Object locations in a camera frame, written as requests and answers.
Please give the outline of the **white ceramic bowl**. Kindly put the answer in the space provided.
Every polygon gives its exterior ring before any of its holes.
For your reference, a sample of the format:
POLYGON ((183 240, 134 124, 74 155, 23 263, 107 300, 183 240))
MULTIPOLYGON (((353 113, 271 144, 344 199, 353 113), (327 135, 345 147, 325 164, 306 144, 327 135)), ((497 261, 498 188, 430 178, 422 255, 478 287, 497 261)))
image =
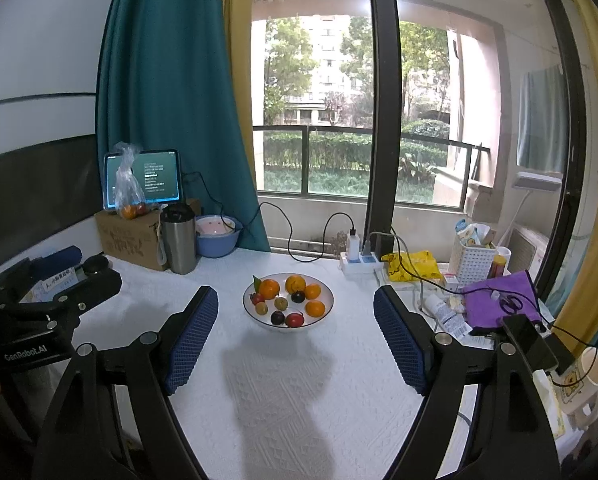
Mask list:
POLYGON ((320 300, 323 302, 323 304, 325 304, 325 314, 323 316, 321 316, 320 318, 311 318, 311 316, 308 316, 305 313, 305 304, 310 301, 307 298, 305 298, 304 302, 301 302, 301 304, 296 304, 295 302, 293 302, 293 300, 291 300, 291 295, 286 292, 285 289, 285 281, 286 278, 288 278, 290 275, 293 275, 292 273, 276 273, 276 274, 270 274, 267 276, 264 276, 263 278, 261 278, 261 280, 263 280, 264 278, 273 278, 273 280, 278 281, 279 286, 281 286, 281 291, 279 292, 278 297, 285 297, 288 301, 288 307, 285 311, 282 311, 284 313, 284 315, 286 316, 287 314, 290 314, 291 312, 300 312, 303 314, 303 316, 305 317, 305 324, 303 324, 301 327, 297 327, 297 328, 289 328, 284 324, 282 325, 278 325, 275 326, 271 323, 271 315, 273 312, 275 311, 279 311, 274 307, 274 299, 272 300, 264 300, 264 302, 267 304, 267 308, 269 309, 267 311, 266 315, 259 315, 256 312, 256 308, 255 308, 255 304, 253 304, 250 301, 250 296, 252 294, 255 293, 255 288, 253 287, 253 278, 251 280, 251 283, 247 286, 247 288, 245 289, 244 293, 243 293, 243 306, 244 306, 244 310, 246 311, 247 315, 249 316, 249 318, 251 319, 251 321, 255 322, 257 325, 261 326, 261 327, 266 327, 266 328, 271 328, 271 330, 281 330, 282 332, 287 332, 287 330, 294 330, 295 332, 297 332, 297 330, 304 330, 305 328, 308 327, 313 327, 316 326, 317 324, 320 324, 320 322, 323 322, 325 320, 325 318, 328 317, 328 315, 331 314, 331 311, 333 310, 334 304, 335 304, 335 297, 334 297, 334 293, 331 291, 331 289, 322 281, 318 280, 317 278, 313 278, 312 276, 308 276, 305 274, 300 274, 300 273, 295 273, 295 274, 299 274, 301 276, 303 276, 305 278, 305 286, 307 286, 308 284, 319 284, 321 286, 321 294, 319 298, 316 298, 314 300, 320 300))

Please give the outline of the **orange mandarin with leaf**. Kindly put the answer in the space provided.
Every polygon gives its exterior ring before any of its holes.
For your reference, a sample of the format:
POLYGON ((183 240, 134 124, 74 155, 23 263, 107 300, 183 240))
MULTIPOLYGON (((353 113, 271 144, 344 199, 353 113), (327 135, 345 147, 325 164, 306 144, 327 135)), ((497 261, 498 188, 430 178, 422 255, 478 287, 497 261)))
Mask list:
POLYGON ((261 278, 255 276, 253 278, 253 287, 255 288, 255 293, 264 300, 274 299, 281 291, 278 281, 273 280, 273 278, 264 278, 261 280, 261 278))

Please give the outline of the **stainless steel tumbler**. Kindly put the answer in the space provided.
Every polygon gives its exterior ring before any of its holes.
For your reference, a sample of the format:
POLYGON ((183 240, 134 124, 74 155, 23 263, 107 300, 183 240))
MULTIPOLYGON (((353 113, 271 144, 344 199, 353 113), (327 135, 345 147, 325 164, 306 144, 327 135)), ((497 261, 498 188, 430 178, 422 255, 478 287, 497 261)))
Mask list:
POLYGON ((165 255, 173 273, 186 275, 195 269, 195 212, 185 203, 170 204, 161 211, 160 226, 165 255))

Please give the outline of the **purple cloth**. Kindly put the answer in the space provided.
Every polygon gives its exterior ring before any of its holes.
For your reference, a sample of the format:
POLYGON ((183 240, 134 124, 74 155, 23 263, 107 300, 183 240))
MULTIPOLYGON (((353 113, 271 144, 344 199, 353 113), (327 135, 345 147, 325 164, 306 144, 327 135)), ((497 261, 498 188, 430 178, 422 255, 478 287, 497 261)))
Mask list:
POLYGON ((470 327, 497 328, 500 319, 525 315, 532 323, 542 324, 539 300, 527 271, 470 284, 462 289, 465 318, 470 327))

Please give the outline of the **blue plastic bowl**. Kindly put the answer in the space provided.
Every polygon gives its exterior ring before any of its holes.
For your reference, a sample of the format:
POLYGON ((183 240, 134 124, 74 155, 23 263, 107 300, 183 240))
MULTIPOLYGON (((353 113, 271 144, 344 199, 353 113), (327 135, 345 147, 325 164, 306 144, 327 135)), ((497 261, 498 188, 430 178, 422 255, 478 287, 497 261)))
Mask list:
POLYGON ((195 220, 197 254, 205 258, 222 258, 235 249, 243 225, 238 220, 206 214, 195 220))

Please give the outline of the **small medicine box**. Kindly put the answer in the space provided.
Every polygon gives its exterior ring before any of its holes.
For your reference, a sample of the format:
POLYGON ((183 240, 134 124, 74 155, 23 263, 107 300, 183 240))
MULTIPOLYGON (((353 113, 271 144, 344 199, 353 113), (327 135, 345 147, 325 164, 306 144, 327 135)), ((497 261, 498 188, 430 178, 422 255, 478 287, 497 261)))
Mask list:
POLYGON ((85 274, 81 269, 68 268, 64 271, 37 281, 19 300, 20 304, 39 304, 49 302, 60 292, 80 283, 85 274))

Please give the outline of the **dark purple plum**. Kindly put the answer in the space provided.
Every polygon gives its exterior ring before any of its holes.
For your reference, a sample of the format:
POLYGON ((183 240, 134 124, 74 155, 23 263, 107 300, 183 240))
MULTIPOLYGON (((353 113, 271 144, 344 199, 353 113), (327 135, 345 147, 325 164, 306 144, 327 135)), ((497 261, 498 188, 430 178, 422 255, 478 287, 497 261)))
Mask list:
POLYGON ((291 300, 296 304, 301 304, 301 302, 305 301, 305 293, 302 290, 298 290, 291 295, 291 300))
POLYGON ((275 311, 271 315, 271 323, 275 326, 285 323, 285 315, 282 311, 275 311))

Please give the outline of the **large orange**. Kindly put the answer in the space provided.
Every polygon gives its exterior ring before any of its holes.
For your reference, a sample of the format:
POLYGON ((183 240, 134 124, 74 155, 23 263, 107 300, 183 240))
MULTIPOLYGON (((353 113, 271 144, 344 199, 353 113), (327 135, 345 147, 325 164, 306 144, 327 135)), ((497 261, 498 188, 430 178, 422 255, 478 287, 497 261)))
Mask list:
POLYGON ((286 278, 285 289, 290 295, 305 290, 305 278, 299 274, 290 275, 286 278))

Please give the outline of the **yellow-green small fruit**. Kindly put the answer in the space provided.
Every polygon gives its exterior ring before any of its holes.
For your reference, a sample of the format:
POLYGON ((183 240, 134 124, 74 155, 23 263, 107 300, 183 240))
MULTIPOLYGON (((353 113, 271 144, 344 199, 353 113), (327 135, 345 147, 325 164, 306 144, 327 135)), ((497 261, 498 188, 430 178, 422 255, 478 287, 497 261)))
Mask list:
POLYGON ((288 301, 285 297, 276 297, 274 299, 274 307, 277 310, 285 311, 288 307, 288 301))

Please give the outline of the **small orange mandarin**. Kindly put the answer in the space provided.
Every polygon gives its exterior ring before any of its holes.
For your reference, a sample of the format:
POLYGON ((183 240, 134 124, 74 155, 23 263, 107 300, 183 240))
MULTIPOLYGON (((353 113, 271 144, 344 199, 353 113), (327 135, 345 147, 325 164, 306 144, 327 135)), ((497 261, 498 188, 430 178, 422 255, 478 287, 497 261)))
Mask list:
POLYGON ((319 298, 321 291, 322 289, 319 284, 308 284, 307 286, 305 286, 305 298, 307 298, 308 300, 314 300, 316 298, 319 298))

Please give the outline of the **white desk lamp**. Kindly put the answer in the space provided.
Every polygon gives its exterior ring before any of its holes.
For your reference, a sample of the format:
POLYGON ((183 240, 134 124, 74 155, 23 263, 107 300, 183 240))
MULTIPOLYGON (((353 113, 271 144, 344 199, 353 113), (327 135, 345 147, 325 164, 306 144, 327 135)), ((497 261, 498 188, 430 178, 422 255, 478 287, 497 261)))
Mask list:
POLYGON ((534 193, 555 193, 562 187, 562 179, 553 174, 541 174, 541 172, 534 172, 529 170, 520 170, 517 172, 513 182, 513 188, 525 192, 522 199, 517 205, 517 208, 512 215, 510 222, 506 226, 503 233, 497 241, 497 246, 502 246, 511 234, 515 221, 520 215, 523 206, 525 206, 528 198, 534 193))

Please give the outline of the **hanging blue-grey towel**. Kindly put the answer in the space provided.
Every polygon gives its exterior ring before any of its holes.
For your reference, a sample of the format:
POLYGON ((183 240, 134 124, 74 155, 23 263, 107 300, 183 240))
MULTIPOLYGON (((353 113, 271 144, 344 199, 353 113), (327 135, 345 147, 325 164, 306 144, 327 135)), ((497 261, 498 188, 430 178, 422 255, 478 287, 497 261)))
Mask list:
POLYGON ((568 141, 565 77, 561 66, 523 74, 517 165, 561 174, 568 141))

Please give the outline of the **orange bottle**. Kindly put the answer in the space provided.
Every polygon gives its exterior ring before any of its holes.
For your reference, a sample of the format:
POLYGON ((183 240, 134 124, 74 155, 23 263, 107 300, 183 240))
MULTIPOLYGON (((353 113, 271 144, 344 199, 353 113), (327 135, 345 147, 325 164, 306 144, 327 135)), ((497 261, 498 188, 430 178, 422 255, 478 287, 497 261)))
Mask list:
POLYGON ((508 268, 508 261, 510 261, 511 256, 512 252, 507 247, 498 246, 491 262, 488 278, 503 276, 508 268))

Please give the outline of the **red tomato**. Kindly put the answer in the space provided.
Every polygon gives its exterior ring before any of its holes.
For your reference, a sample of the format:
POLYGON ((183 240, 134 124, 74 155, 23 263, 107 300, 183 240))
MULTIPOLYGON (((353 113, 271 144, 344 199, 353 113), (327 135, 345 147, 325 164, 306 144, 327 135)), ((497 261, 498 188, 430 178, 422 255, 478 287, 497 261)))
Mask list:
POLYGON ((305 317, 300 312, 291 312, 285 316, 285 325, 289 328, 301 327, 305 324, 305 317))
POLYGON ((264 298, 261 294, 259 294, 259 292, 255 292, 250 296, 250 301, 253 304, 259 304, 260 302, 264 302, 264 298))

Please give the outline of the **teal curtain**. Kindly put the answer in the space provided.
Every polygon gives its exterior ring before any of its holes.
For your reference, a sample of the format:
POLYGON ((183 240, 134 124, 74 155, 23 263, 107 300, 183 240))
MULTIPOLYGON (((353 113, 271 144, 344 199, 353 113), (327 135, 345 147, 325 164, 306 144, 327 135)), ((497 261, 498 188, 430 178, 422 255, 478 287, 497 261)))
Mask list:
POLYGON ((270 248, 241 139, 222 0, 112 0, 99 55, 98 151, 173 148, 187 195, 243 222, 242 248, 270 248))

